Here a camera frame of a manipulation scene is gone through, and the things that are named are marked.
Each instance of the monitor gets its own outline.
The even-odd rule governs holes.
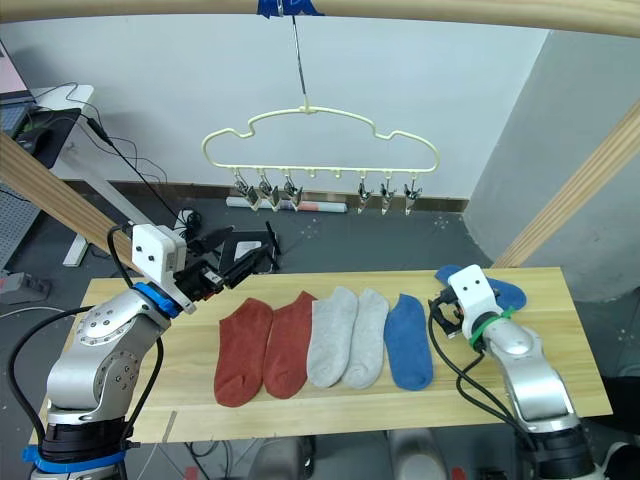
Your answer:
[[[7,49],[0,42],[0,105],[33,100]]]

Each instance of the wooden beam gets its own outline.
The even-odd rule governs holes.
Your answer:
[[[406,18],[640,37],[640,0],[315,0],[342,17]],[[102,15],[255,14],[257,0],[2,0],[0,20]]]
[[[640,152],[640,100],[520,232],[493,267],[519,267]]]
[[[107,232],[115,223],[4,133],[0,134],[0,178],[88,242],[109,252]],[[117,233],[114,244],[120,260],[133,268],[131,241]]]

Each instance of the desk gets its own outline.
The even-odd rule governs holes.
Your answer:
[[[94,88],[91,85],[69,85],[61,86],[53,90],[35,89],[33,91],[33,94],[38,96],[39,107],[51,110],[81,108],[82,113],[96,117],[96,112],[90,107],[87,108],[86,105],[88,102],[91,102],[93,93]],[[81,128],[90,132],[86,122],[83,119],[78,120]],[[95,149],[96,146],[93,145],[89,139],[85,138],[85,134],[79,131],[79,126],[76,125],[69,134],[66,146],[58,156],[58,160],[61,160],[62,163],[57,162],[51,171],[59,178],[81,178],[134,223],[153,223],[105,180],[104,175],[99,172],[99,168],[96,168],[91,162],[81,158],[79,152],[93,152]]]
[[[547,358],[563,376],[578,414],[611,413],[560,269],[504,269],[490,273],[517,284],[527,293],[527,306],[513,318],[540,334]],[[245,298],[259,298],[278,308],[292,302],[301,289],[322,298],[328,297],[336,285],[343,285],[357,294],[366,287],[374,288],[388,298],[392,307],[400,292],[414,295],[426,304],[442,288],[433,274],[413,271],[254,275],[236,289],[201,302],[195,314],[175,319],[163,336],[164,365],[136,423],[135,440],[177,442],[496,422],[458,395],[454,375],[433,350],[435,379],[421,392],[397,388],[385,359],[382,375],[364,391],[340,383],[319,389],[307,382],[288,400],[271,397],[263,387],[240,408],[215,403],[213,374],[218,358],[218,321],[232,313]],[[123,288],[121,279],[93,280],[84,304],[103,302]],[[439,329],[437,332],[444,350],[455,362],[466,364],[475,357],[462,336],[446,340]],[[155,353],[151,351],[143,362],[132,406],[154,362]],[[502,377],[490,359],[474,370],[474,377],[506,401]]]

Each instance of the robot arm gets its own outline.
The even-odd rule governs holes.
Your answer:
[[[124,459],[132,425],[125,421],[145,354],[180,312],[233,288],[268,256],[264,245],[218,272],[205,254],[224,241],[227,228],[187,245],[167,227],[136,225],[133,261],[151,281],[137,283],[97,305],[78,324],[71,347],[47,381],[50,405],[42,444],[25,458],[32,480],[110,479]],[[158,343],[161,360],[161,342]]]
[[[603,479],[591,458],[580,420],[562,378],[547,362],[542,340],[509,319],[477,265],[449,277],[449,287],[429,303],[432,317],[452,336],[459,331],[474,350],[498,363],[517,424],[531,440],[525,454],[539,478]],[[461,323],[444,318],[439,305],[456,305]]]

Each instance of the sock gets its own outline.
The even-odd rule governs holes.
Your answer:
[[[384,327],[393,381],[405,390],[422,390],[433,379],[427,320],[417,298],[400,295]]]
[[[353,326],[349,363],[342,377],[344,383],[352,388],[371,386],[382,371],[384,323],[388,313],[386,298],[370,288],[362,292]]]
[[[449,286],[449,277],[454,273],[462,270],[458,265],[445,265],[436,272],[436,278],[440,280],[446,286]],[[496,303],[503,310],[508,308],[514,308],[520,310],[527,304],[527,296],[522,289],[515,286],[513,283],[503,282],[502,280],[496,280],[495,278],[488,278],[487,281],[491,288],[495,288],[500,292]]]
[[[307,375],[316,387],[330,387],[347,368],[358,297],[351,290],[336,287],[330,298],[313,302],[311,310]]]
[[[264,352],[273,311],[254,298],[220,321],[220,353],[213,382],[217,402],[239,407],[262,386]]]
[[[307,351],[311,340],[311,302],[307,292],[273,312],[271,336],[264,358],[264,386],[277,398],[289,398],[307,381]]]

